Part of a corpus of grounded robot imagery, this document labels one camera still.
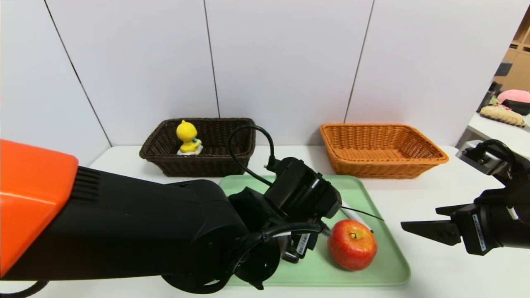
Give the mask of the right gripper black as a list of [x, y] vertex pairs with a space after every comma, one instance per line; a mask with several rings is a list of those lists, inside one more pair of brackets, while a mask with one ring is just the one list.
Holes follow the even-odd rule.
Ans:
[[484, 256], [495, 248], [530, 247], [529, 220], [501, 205], [462, 204], [435, 208], [451, 220], [401, 222], [406, 232], [445, 245], [464, 242], [467, 253]]

